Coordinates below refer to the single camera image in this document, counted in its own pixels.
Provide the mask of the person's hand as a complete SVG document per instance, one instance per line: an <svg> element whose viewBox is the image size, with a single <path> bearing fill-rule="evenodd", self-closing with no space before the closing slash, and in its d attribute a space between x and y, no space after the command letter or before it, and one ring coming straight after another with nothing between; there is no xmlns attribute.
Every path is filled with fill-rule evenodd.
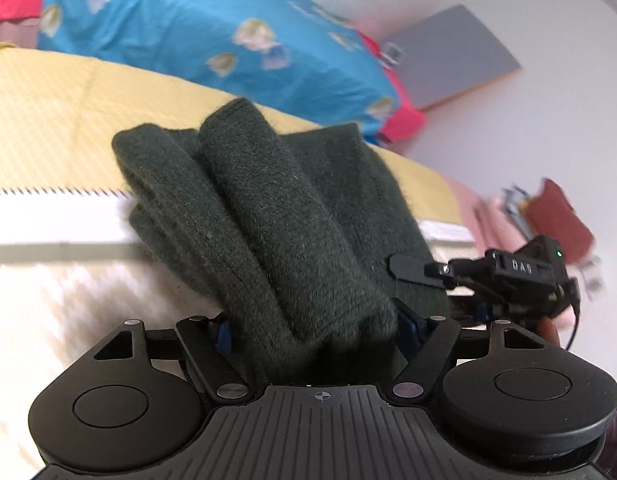
<svg viewBox="0 0 617 480"><path fill-rule="evenodd" d="M550 342L554 346L561 346L558 330L555 327L555 324L553 324L551 318L547 318L547 316L540 318L536 323L535 333L543 338L543 340Z"/></svg>

